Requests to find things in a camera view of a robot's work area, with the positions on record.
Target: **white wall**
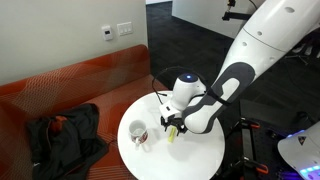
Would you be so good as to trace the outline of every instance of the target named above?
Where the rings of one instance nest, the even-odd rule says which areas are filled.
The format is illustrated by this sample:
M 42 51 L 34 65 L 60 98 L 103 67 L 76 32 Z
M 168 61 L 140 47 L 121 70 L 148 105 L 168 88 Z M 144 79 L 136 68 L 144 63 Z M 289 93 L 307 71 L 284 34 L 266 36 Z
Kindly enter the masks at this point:
M 264 0 L 253 0 L 259 7 Z M 245 21 L 223 21 L 227 0 L 173 0 L 172 15 L 217 33 L 235 38 Z M 237 0 L 231 12 L 252 13 L 254 6 L 249 0 Z
M 172 0 L 146 0 L 146 4 L 154 4 L 154 3 L 161 3 L 161 2 L 169 2 Z
M 119 37 L 116 24 L 134 33 Z M 3 0 L 0 85 L 137 44 L 147 45 L 145 0 Z M 101 26 L 113 28 L 104 41 Z

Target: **mug handle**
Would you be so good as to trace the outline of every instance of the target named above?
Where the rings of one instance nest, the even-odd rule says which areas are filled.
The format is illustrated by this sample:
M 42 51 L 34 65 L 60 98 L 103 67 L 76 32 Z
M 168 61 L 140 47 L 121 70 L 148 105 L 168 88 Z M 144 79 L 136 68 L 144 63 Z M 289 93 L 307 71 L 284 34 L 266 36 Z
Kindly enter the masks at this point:
M 139 145 L 140 145 L 140 137 L 138 137 L 138 138 L 136 138 L 136 147 L 139 147 Z

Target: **floor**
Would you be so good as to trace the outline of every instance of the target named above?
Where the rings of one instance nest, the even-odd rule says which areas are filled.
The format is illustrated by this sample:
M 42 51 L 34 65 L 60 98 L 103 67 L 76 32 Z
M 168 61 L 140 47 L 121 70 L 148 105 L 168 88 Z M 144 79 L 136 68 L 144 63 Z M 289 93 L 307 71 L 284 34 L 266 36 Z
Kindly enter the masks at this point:
M 233 39 L 171 16 L 172 3 L 147 5 L 148 42 L 151 70 L 157 75 L 161 70 L 181 66 L 202 74 L 212 84 L 223 64 Z M 311 121 L 320 117 L 320 59 L 314 54 L 304 58 L 282 58 L 245 90 L 234 103 L 220 115 L 225 133 L 241 116 L 241 113 L 268 119 L 271 123 L 286 126 L 292 123 L 297 112 L 306 112 Z M 158 79 L 169 89 L 183 71 L 170 71 Z M 241 102 L 258 108 L 270 107 L 281 113 L 256 109 L 241 112 Z M 300 128 L 312 122 L 300 123 Z

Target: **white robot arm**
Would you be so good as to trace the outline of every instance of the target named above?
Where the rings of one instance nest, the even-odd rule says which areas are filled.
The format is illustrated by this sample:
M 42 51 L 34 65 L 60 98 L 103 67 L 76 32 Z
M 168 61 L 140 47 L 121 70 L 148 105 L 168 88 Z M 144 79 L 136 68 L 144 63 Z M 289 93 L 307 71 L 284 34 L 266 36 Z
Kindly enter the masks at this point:
M 206 94 L 189 102 L 196 91 L 189 89 L 189 96 L 184 96 L 181 92 L 184 88 L 179 86 L 190 83 L 177 81 L 171 101 L 160 107 L 162 115 L 181 115 L 183 124 L 193 133 L 210 132 L 228 104 L 305 35 L 320 27 L 319 8 L 320 0 L 265 1 L 235 38 L 216 81 Z
M 266 0 L 235 38 L 222 69 L 203 97 L 199 81 L 179 79 L 172 99 L 160 106 L 164 119 L 178 117 L 183 128 L 204 134 L 215 119 L 255 79 L 290 51 L 305 35 L 320 27 L 320 0 Z M 304 179 L 320 174 L 320 122 L 281 140 L 283 159 Z

